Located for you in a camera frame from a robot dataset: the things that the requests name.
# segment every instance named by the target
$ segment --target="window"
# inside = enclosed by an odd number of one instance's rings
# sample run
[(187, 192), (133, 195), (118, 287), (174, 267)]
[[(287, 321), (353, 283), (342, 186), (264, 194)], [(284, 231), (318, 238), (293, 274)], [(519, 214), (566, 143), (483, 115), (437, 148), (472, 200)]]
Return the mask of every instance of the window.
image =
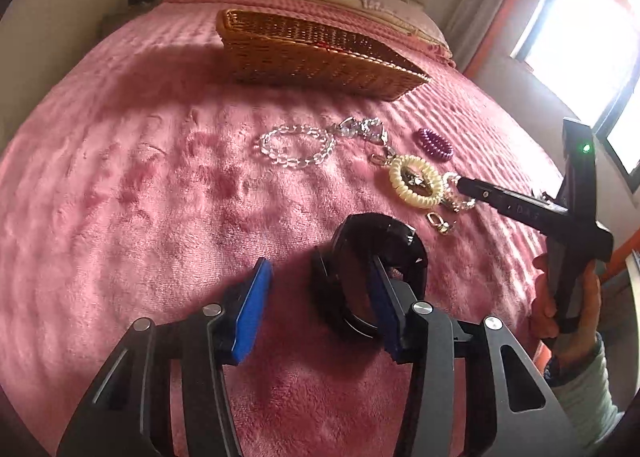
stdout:
[(515, 58), (594, 130), (640, 186), (640, 34), (612, 0), (545, 0)]

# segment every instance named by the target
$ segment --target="hand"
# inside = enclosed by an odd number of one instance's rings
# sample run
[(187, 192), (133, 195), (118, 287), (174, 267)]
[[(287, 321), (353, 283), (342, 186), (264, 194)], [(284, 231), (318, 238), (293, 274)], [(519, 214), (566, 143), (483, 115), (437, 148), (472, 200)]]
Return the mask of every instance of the hand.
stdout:
[[(543, 271), (536, 278), (536, 298), (531, 304), (530, 325), (532, 333), (540, 339), (556, 338), (559, 334), (558, 324), (554, 320), (556, 302), (546, 286), (547, 259), (546, 253), (533, 260), (533, 266)], [(594, 272), (595, 263), (591, 262), (584, 271), (582, 293), (582, 313), (578, 329), (570, 334), (566, 343), (560, 347), (556, 344), (552, 350), (558, 360), (560, 369), (566, 369), (589, 356), (596, 344), (596, 329), (600, 319), (600, 280)]]

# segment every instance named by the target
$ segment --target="woven basket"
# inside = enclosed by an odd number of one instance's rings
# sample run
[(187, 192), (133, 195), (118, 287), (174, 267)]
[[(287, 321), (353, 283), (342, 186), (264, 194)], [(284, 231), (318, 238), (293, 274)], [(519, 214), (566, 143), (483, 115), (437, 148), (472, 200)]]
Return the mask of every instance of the woven basket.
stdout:
[(386, 45), (337, 27), (235, 9), (220, 11), (216, 24), (237, 81), (393, 101), (431, 80)]

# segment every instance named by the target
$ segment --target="purple hair tie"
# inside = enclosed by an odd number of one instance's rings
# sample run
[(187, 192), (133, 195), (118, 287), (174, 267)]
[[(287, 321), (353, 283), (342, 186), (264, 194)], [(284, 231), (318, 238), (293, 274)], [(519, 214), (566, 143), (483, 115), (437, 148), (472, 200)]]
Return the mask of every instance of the purple hair tie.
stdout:
[(440, 134), (433, 132), (433, 130), (421, 128), (417, 132), (417, 137), (420, 146), (432, 159), (448, 161), (453, 157), (452, 144)]

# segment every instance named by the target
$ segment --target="fabric pile texture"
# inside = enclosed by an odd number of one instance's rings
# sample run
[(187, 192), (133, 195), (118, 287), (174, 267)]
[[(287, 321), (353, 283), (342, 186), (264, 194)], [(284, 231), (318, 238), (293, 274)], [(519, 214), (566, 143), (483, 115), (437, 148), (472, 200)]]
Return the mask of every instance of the fabric pile texture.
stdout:
[[(229, 7), (367, 34), (434, 80), (393, 103), (233, 84), (215, 31), (216, 14)], [(412, 135), (421, 127), (448, 138), (455, 156), (441, 172), (524, 193), (557, 190), (558, 170), (542, 149), (425, 47), (302, 0), (166, 0), (53, 88), (0, 161), (0, 383), (50, 453), (133, 320), (185, 318), (265, 256), (274, 278), (254, 351), (225, 371), (244, 452), (392, 455), (410, 366), (376, 344), (339, 339), (308, 291), (312, 249), (353, 213), (417, 228), (430, 252), (428, 300), (456, 319), (497, 315), (535, 352), (527, 322), (531, 260), (542, 250), (535, 231), (479, 204), (446, 215), (458, 223), (440, 236), (368, 161), (380, 147), (360, 139), (339, 139), (327, 161), (305, 170), (273, 166), (254, 148), (279, 124), (377, 116), (400, 153), (420, 155)], [(459, 453), (465, 398), (463, 373), (456, 377)], [(183, 439), (177, 451), (186, 454)]]

